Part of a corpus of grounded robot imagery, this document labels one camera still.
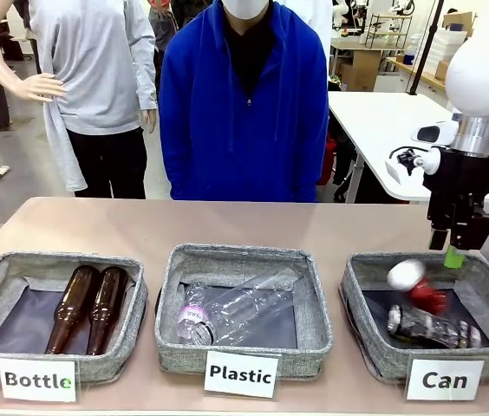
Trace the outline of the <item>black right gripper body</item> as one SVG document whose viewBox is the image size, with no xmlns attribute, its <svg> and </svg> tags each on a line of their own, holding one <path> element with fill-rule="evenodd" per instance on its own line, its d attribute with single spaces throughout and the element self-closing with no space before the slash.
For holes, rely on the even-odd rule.
<svg viewBox="0 0 489 416">
<path fill-rule="evenodd" d="M 431 192 L 427 219 L 434 229 L 489 229 L 484 199 L 489 194 L 489 155 L 434 146 L 437 159 L 425 170 L 423 185 Z"/>
</svg>

